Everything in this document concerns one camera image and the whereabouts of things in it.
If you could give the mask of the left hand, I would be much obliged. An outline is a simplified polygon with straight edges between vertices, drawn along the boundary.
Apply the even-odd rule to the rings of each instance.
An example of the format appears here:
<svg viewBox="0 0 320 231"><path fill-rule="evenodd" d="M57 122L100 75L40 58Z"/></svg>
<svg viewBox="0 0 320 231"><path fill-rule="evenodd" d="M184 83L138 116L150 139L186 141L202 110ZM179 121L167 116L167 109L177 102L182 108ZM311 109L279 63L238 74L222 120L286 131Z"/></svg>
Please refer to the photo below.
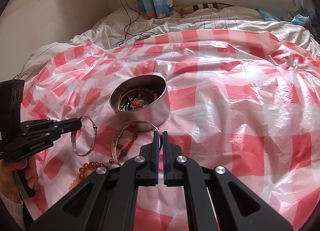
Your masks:
<svg viewBox="0 0 320 231"><path fill-rule="evenodd" d="M30 156L19 162L1 160L1 194L11 202L18 203L20 200L20 187L18 180L18 170L25 170L24 177L29 188L36 188L39 176L36 170L35 156Z"/></svg>

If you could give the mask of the white knit sleeve forearm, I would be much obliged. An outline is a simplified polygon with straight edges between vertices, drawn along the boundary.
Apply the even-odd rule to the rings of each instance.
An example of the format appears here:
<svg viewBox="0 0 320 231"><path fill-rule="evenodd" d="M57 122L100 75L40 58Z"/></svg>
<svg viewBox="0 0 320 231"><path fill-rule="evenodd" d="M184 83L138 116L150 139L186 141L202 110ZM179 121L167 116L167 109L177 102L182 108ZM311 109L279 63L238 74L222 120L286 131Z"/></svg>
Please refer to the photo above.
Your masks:
<svg viewBox="0 0 320 231"><path fill-rule="evenodd" d="M3 194L1 194L1 199L11 215L14 219L15 223L20 227L21 230L25 230L24 218L23 218L23 201L19 198L17 203L12 202L8 198L6 198Z"/></svg>

